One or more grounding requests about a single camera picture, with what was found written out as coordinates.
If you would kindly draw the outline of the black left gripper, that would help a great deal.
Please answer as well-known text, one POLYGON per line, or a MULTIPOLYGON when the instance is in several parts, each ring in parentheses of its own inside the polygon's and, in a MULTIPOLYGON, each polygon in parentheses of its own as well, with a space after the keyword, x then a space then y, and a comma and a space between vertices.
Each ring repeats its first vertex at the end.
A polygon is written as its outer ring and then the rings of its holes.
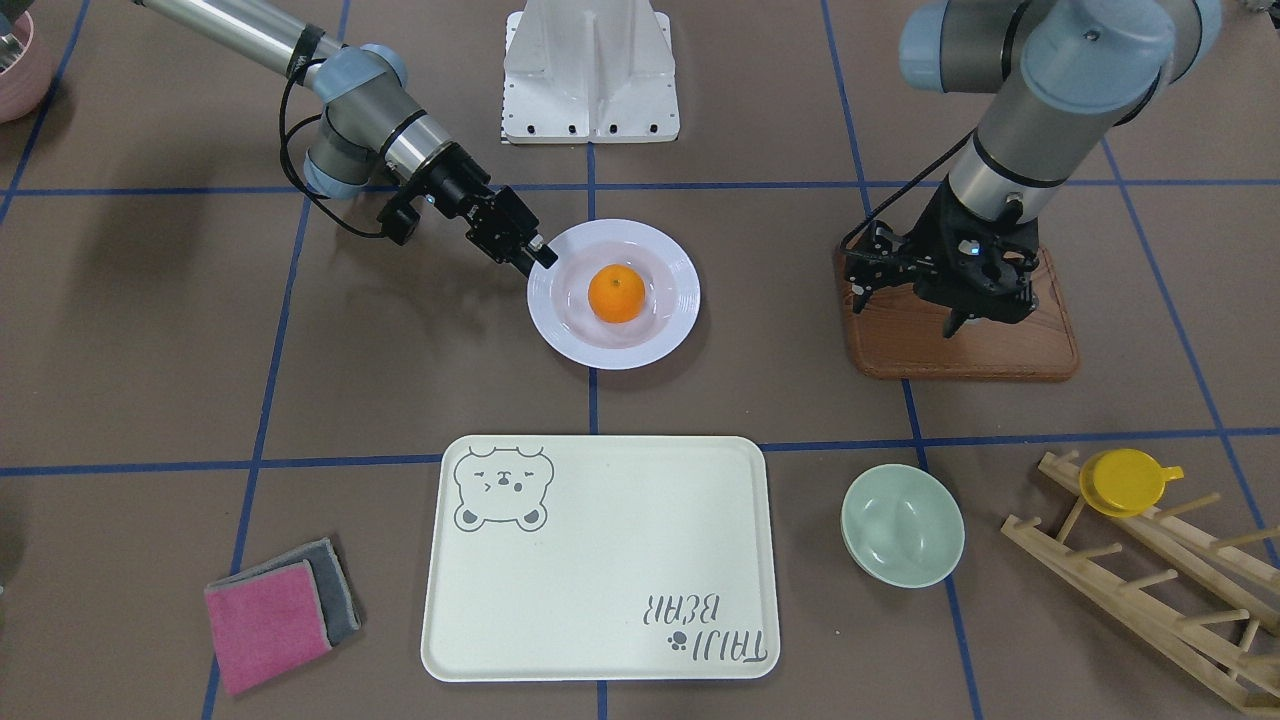
POLYGON ((1024 222, 1023 211, 1015 193, 987 220, 942 184, 908 232, 908 251, 918 259, 915 295, 950 309, 945 340, 972 319, 1018 324, 1038 309, 1032 279, 1041 264, 1038 220, 1024 222))

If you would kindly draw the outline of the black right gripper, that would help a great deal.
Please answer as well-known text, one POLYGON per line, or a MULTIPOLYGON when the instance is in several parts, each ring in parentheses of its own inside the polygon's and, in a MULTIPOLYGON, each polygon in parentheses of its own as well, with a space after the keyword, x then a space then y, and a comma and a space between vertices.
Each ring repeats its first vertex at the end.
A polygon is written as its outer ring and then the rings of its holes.
POLYGON ((463 218, 466 237, 495 263, 511 263, 527 279, 535 266, 558 259, 538 232, 538 218, 508 186, 494 191, 490 176, 460 145, 447 145, 428 164, 425 190, 444 217, 463 218))

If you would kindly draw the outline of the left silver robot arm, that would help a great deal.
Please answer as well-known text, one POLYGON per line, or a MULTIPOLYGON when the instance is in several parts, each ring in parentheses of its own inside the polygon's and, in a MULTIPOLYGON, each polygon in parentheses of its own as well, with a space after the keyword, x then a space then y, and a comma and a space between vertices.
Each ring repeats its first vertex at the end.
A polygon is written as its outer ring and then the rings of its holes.
POLYGON ((992 97, 901 247, 915 295, 948 309, 945 337, 1037 309, 1039 214, 1221 27, 1217 1, 933 1, 908 18, 911 87, 992 97))

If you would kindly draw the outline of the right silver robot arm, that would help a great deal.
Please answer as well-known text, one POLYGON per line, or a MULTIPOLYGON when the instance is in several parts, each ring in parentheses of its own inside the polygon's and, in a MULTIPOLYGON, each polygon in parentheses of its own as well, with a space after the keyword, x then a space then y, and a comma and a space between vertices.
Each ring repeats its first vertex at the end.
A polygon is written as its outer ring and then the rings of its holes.
POLYGON ((151 1, 148 9, 285 78, 285 91, 312 91, 323 104, 317 137, 297 167, 296 128, 279 111, 279 160, 285 178, 317 208, 352 199, 376 170, 388 170, 396 195, 378 214, 375 238, 406 243, 425 199, 445 218, 468 224, 467 240, 493 261, 529 274, 549 268, 556 252, 538 219, 509 187, 489 174, 406 88, 407 72, 387 46, 349 46, 268 1, 151 1))

